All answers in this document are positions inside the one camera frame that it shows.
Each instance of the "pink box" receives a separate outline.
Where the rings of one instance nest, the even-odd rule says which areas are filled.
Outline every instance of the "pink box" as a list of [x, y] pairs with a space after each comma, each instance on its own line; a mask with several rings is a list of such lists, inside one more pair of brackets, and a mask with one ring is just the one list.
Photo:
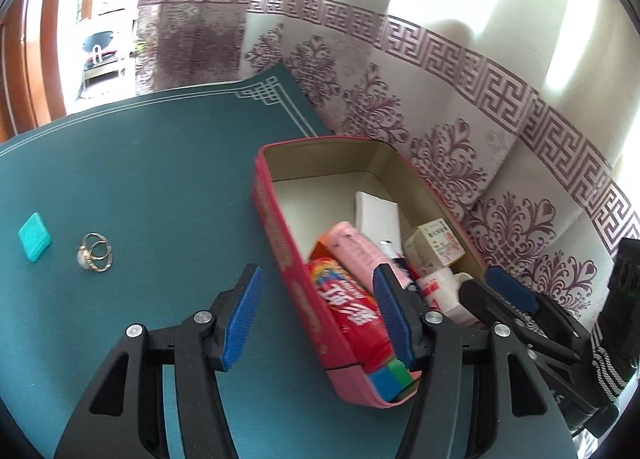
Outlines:
[[443, 217], [465, 248], [452, 266], [476, 279], [486, 266], [437, 192], [388, 144], [345, 136], [305, 138], [264, 146], [255, 160], [252, 198], [284, 284], [337, 394], [346, 402], [387, 409], [316, 292], [305, 262], [320, 235], [340, 221], [354, 223], [360, 190], [398, 203], [403, 238]]

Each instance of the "curtain fold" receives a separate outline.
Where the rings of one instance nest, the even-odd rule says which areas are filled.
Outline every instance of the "curtain fold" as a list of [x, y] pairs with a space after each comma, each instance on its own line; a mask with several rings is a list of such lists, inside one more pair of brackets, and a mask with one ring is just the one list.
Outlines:
[[139, 6], [140, 94], [283, 61], [329, 128], [393, 144], [488, 264], [591, 327], [617, 244], [640, 232], [620, 160], [640, 104], [640, 38], [618, 0]]

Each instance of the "open gift box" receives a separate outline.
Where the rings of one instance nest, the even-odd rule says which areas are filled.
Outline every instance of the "open gift box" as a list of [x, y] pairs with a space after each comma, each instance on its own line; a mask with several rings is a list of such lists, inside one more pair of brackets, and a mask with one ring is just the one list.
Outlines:
[[355, 220], [357, 191], [398, 203], [402, 239], [444, 218], [465, 248], [451, 266], [476, 279], [486, 267], [436, 191], [392, 146], [344, 136], [305, 138], [260, 149], [253, 199], [289, 295], [338, 395], [348, 403], [386, 409], [332, 313], [318, 295], [305, 262], [318, 237]]

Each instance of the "gold ring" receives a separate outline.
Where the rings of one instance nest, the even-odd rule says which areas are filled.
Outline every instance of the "gold ring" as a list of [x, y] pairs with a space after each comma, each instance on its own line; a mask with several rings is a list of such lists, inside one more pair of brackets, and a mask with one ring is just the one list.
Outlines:
[[[89, 245], [89, 240], [94, 238], [98, 240]], [[94, 249], [99, 245], [104, 245], [106, 247], [104, 255], [94, 255]], [[107, 271], [107, 269], [111, 267], [111, 263], [113, 262], [113, 251], [111, 250], [109, 241], [104, 235], [100, 235], [100, 233], [88, 233], [82, 238], [82, 242], [78, 248], [77, 258], [78, 264], [84, 267], [84, 269], [102, 272]], [[107, 259], [107, 261], [103, 267], [98, 267], [94, 262], [103, 261], [104, 259]]]

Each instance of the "silver bolt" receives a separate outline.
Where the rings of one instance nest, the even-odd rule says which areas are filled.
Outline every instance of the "silver bolt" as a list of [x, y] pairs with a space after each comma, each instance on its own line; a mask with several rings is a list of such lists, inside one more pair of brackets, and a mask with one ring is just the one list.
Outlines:
[[198, 311], [195, 315], [193, 315], [193, 319], [197, 324], [206, 324], [207, 322], [211, 322], [212, 315], [209, 311]]
[[127, 336], [129, 338], [135, 338], [136, 336], [140, 336], [142, 334], [142, 325], [133, 324], [127, 327]]
[[503, 338], [505, 338], [511, 334], [511, 329], [509, 329], [505, 324], [498, 324], [494, 327], [494, 332], [498, 336], [502, 336]]
[[424, 319], [430, 324], [439, 324], [442, 322], [442, 313], [439, 311], [427, 311]]

